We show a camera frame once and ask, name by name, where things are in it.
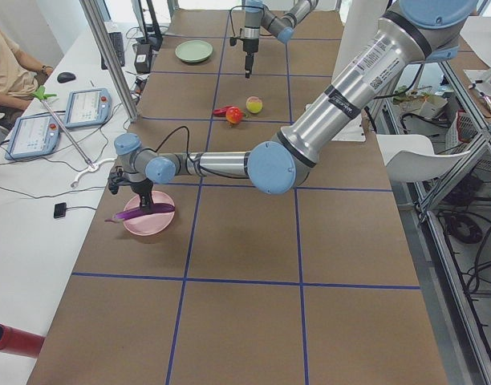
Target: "black keyboard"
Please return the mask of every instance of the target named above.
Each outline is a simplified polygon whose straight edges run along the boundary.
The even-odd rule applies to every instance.
[[[114,51],[117,54],[117,59],[119,60],[120,66],[124,67],[124,43],[123,34],[120,32],[108,32],[108,37],[114,46]],[[101,69],[106,70],[107,65],[104,62],[103,56],[101,55]]]

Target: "red cylinder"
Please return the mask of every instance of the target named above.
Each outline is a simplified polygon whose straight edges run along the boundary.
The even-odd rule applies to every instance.
[[[36,359],[43,347],[44,337],[0,324],[0,351]]]

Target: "person's arm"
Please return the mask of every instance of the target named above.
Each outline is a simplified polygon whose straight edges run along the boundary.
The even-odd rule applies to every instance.
[[[26,110],[30,105],[31,100],[23,100],[20,98],[14,98],[0,92],[0,106],[17,108],[18,110]]]
[[[17,52],[14,52],[14,56],[21,67],[28,71],[43,73],[46,76],[51,75],[51,72],[53,72],[53,67],[44,66],[36,58],[27,54],[24,51],[19,50]]]

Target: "green plate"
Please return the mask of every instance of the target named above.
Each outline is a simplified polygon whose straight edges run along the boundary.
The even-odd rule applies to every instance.
[[[203,40],[190,40],[176,47],[176,56],[185,63],[204,62],[212,54],[213,47]]]

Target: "black box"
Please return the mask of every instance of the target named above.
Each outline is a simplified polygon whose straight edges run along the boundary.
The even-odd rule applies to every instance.
[[[136,48],[135,70],[137,74],[151,72],[152,47],[150,44],[139,44]]]

